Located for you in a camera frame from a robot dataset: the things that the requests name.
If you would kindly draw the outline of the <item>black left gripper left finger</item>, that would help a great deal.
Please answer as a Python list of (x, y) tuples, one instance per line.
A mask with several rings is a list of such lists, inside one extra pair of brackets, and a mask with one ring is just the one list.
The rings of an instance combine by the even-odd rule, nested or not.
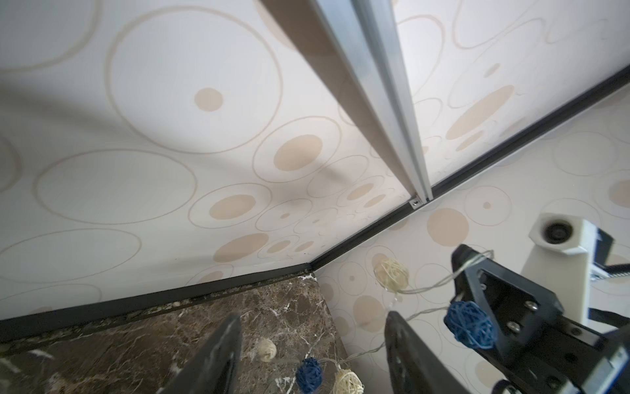
[(233, 393), (241, 349), (241, 316), (232, 313), (161, 393)]

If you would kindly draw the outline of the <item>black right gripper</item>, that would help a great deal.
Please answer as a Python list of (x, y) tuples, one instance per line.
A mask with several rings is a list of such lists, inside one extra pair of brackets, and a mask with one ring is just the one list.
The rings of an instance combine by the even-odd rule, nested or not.
[(589, 315), (614, 329), (598, 333), (567, 318), (553, 292), (467, 245), (451, 255), (456, 301), (479, 305), (498, 339), (475, 350), (505, 376), (493, 393), (628, 393), (629, 318)]

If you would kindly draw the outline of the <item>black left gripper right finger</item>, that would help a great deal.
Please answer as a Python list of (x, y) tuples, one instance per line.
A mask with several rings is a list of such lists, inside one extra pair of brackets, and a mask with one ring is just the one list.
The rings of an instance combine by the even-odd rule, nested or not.
[(392, 392), (468, 392), (396, 311), (387, 315), (384, 338)]

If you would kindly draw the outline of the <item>blue rattan light ball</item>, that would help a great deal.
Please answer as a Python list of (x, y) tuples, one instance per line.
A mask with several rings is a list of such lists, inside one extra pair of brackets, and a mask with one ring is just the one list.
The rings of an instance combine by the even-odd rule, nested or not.
[(472, 301), (452, 303), (443, 321), (454, 338), (467, 348), (489, 350), (497, 342), (498, 335), (491, 318)]

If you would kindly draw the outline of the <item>white rattan light ball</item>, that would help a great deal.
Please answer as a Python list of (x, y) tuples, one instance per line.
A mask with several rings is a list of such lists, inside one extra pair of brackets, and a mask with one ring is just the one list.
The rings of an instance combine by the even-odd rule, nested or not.
[(399, 293), (410, 285), (410, 273), (396, 259), (385, 259), (374, 268), (377, 282), (388, 292)]

